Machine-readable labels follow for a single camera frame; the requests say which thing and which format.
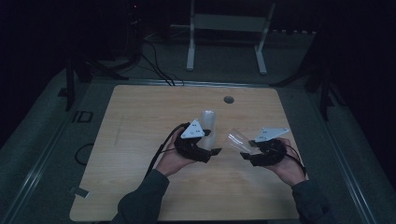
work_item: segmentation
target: hand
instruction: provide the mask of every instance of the hand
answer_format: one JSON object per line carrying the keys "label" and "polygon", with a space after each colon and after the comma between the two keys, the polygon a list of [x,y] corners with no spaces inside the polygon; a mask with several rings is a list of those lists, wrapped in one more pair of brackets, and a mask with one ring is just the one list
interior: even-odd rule
{"label": "hand", "polygon": [[155,168],[159,172],[161,172],[163,175],[169,176],[177,173],[181,168],[185,167],[188,164],[194,163],[195,161],[186,159],[182,157],[180,154],[177,153],[175,149],[175,141],[178,137],[178,135],[183,132],[183,128],[179,128],[173,135],[171,142],[169,145],[166,147],[166,150],[163,153],[163,156],[161,157],[160,161],[157,164],[157,167]]}
{"label": "hand", "polygon": [[[290,146],[290,140],[286,138],[277,138],[283,145]],[[289,147],[286,147],[287,153],[298,160],[297,154]],[[279,178],[289,186],[294,186],[305,181],[305,175],[301,167],[291,158],[286,157],[278,164],[272,166],[264,166],[273,171]]]}

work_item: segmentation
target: sleeve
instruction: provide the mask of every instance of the sleeve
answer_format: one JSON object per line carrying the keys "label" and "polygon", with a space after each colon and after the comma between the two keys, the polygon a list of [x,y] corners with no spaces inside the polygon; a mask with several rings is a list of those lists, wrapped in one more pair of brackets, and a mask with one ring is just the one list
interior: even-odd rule
{"label": "sleeve", "polygon": [[157,223],[163,195],[168,188],[168,178],[152,170],[137,190],[125,195],[119,202],[119,212],[113,224]]}
{"label": "sleeve", "polygon": [[305,180],[291,187],[300,221],[304,224],[337,223],[332,207],[327,198],[320,191],[318,184],[312,180]]}

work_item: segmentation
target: white desk frame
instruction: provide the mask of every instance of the white desk frame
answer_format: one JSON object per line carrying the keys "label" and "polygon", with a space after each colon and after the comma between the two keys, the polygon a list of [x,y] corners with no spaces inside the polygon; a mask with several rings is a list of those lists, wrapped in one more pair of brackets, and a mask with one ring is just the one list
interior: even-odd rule
{"label": "white desk frame", "polygon": [[227,31],[244,31],[244,32],[262,32],[260,43],[254,47],[256,53],[257,64],[260,74],[266,75],[264,58],[262,56],[262,46],[268,34],[268,28],[275,10],[275,3],[270,7],[267,17],[240,17],[240,16],[224,16],[212,14],[195,14],[195,0],[191,0],[190,15],[190,45],[187,56],[187,71],[194,69],[195,54],[195,29],[211,29],[211,30],[227,30]]}

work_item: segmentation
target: white metal table leg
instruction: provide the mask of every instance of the white metal table leg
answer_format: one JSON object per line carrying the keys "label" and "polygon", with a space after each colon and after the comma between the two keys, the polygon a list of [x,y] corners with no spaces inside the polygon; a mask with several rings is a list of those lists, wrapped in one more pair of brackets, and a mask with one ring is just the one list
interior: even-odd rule
{"label": "white metal table leg", "polygon": [[187,71],[194,69],[194,55],[195,55],[195,42],[194,42],[194,0],[191,0],[191,14],[190,14],[190,44],[189,53],[187,55]]}
{"label": "white metal table leg", "polygon": [[259,66],[259,71],[260,71],[260,74],[262,74],[262,75],[267,74],[267,68],[265,67],[264,58],[262,56],[262,47],[264,46],[265,37],[267,37],[267,34],[268,34],[268,29],[271,24],[271,19],[274,14],[274,10],[275,10],[275,3],[273,3],[271,5],[267,20],[265,21],[265,24],[262,28],[262,38],[260,40],[260,43],[259,43],[259,45],[254,46],[254,51],[256,53],[256,59],[257,59],[257,65]]}

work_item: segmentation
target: person's left hand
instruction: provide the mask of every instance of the person's left hand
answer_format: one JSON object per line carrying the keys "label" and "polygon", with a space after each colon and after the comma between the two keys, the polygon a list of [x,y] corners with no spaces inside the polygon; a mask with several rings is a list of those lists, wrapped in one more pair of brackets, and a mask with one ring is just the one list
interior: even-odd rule
{"label": "person's left hand", "polygon": [[179,128],[173,135],[171,142],[169,145],[166,147],[166,150],[163,153],[163,156],[161,157],[160,161],[157,164],[157,167],[155,168],[159,172],[161,172],[163,175],[169,176],[177,173],[181,168],[185,167],[188,164],[194,163],[195,161],[186,159],[182,157],[180,154],[177,153],[175,149],[175,141],[178,135],[183,132],[183,128]]}

